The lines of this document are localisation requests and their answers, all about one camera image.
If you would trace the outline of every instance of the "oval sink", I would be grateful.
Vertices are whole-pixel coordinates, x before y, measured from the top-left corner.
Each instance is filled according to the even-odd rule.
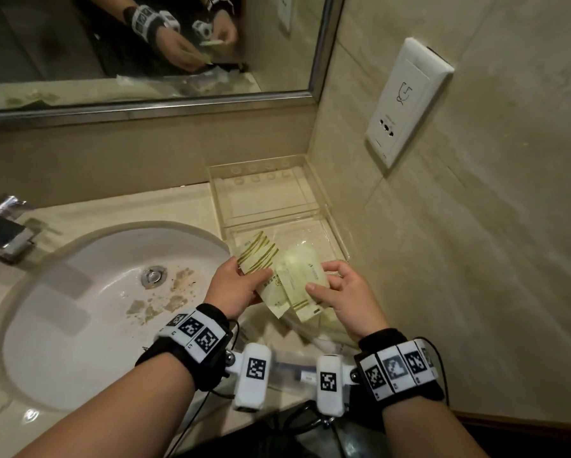
[[[133,368],[229,257],[213,235],[171,222],[101,230],[53,254],[23,289],[3,337],[7,377],[44,407],[73,410]]]

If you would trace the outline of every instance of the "mirror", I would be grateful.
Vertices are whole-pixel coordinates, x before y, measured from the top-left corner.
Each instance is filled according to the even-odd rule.
[[[325,0],[0,0],[0,110],[309,88]]]

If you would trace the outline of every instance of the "wooden trim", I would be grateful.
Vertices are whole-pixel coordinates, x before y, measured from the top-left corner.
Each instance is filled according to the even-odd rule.
[[[556,421],[522,420],[508,416],[480,415],[453,412],[465,426],[481,426],[502,429],[521,434],[539,435],[544,438],[571,441],[571,423]]]

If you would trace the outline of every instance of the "faucet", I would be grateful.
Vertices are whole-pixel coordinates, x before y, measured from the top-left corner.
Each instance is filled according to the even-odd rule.
[[[35,232],[16,223],[24,212],[32,210],[26,201],[5,194],[0,197],[0,260],[13,264],[28,252]]]

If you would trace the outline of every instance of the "electrical outlet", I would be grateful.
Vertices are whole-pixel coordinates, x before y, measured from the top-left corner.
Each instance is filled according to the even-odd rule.
[[[286,32],[290,33],[292,24],[292,5],[294,0],[277,0],[277,16]]]
[[[444,79],[454,69],[440,56],[407,38],[385,85],[366,137],[391,167],[426,112]]]

